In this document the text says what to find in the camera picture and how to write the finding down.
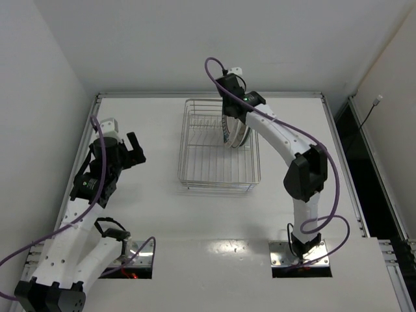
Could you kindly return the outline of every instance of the white table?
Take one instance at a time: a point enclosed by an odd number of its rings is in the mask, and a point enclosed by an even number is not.
[[[341,178],[338,213],[350,222],[351,238],[330,256],[332,278],[278,279],[272,278],[267,241],[286,239],[286,224],[293,221],[293,203],[283,188],[285,163],[261,138],[261,182],[251,192],[183,188],[177,166],[187,98],[104,97],[93,109],[99,120],[115,117],[123,137],[134,131],[147,157],[122,172],[105,213],[137,240],[155,236],[157,249],[151,280],[98,280],[84,311],[400,311],[378,241],[362,237],[359,207],[322,99],[266,97],[278,118],[319,138],[334,156]],[[73,172],[95,139],[91,129],[85,133]],[[320,215],[329,213],[335,192],[328,170]],[[322,231],[329,249],[344,235],[338,220]],[[236,250],[234,239],[246,240],[248,247]]]

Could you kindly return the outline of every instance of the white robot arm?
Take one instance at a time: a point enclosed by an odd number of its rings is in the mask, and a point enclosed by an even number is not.
[[[249,92],[240,87],[235,73],[241,74],[240,68],[223,70],[223,76],[216,82],[228,93],[239,98],[248,105],[255,107],[272,118],[277,118],[266,101],[257,92]],[[287,127],[272,122],[258,112],[243,107],[221,88],[218,91],[223,99],[223,115],[236,118],[249,128],[256,130],[283,157],[289,171],[283,180],[287,192],[293,198],[294,229],[292,232],[293,252],[300,258],[312,247],[320,243],[320,233],[305,233],[316,229],[318,219],[318,202],[324,182],[328,178],[327,156],[324,150],[307,138],[299,137]],[[238,138],[233,133],[227,138]],[[228,142],[229,146],[240,146],[239,143]]]
[[[111,262],[125,255],[130,233],[109,228],[103,232],[97,246],[84,259],[80,259],[86,239],[116,190],[122,170],[146,161],[134,133],[127,134],[133,147],[131,151],[127,150],[124,141],[118,136],[118,125],[114,118],[101,121],[99,126],[103,140],[97,139],[90,145],[85,162],[73,182],[70,200],[60,225],[60,228],[67,229],[57,234],[48,251],[43,253],[45,256],[31,280],[19,281],[15,288],[14,294],[26,311],[82,311],[92,284]],[[103,189],[100,192],[99,184],[103,176]],[[98,194],[98,201],[93,205]],[[77,221],[88,209],[89,212]]]

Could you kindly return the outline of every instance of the wire basket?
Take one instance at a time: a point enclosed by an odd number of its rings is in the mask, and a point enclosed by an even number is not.
[[[251,131],[243,146],[227,148],[222,132],[222,100],[188,99],[178,178],[188,189],[251,190],[261,178],[257,133]]]

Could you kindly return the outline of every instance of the white wall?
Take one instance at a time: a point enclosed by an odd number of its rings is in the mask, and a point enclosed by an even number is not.
[[[387,46],[357,94],[364,125],[411,238],[416,238],[416,8]]]
[[[216,56],[250,88],[323,91],[336,111],[413,0],[34,2],[95,92],[214,90]]]
[[[2,259],[53,229],[92,98],[31,0],[0,1],[0,46]],[[0,268],[3,292],[24,259]]]

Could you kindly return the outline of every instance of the metal dish rack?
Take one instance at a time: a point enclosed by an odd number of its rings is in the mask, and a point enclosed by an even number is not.
[[[188,189],[249,191],[261,179],[257,133],[251,131],[245,145],[239,148],[226,148],[222,134],[222,101],[188,99],[177,173]]]

